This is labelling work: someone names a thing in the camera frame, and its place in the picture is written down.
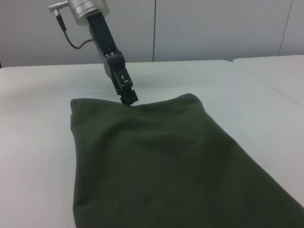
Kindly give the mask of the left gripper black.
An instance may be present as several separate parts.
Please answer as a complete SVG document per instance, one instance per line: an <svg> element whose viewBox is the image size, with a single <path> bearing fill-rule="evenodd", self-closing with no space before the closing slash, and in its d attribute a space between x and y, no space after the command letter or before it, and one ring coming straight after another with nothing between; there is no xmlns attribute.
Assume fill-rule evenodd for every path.
<svg viewBox="0 0 304 228"><path fill-rule="evenodd" d="M112 80L121 102L132 105L138 101L136 92L132 90L132 82L125 67L125 59L117 48L110 29L101 12L86 17L89 31L102 58L105 72Z"/></svg>

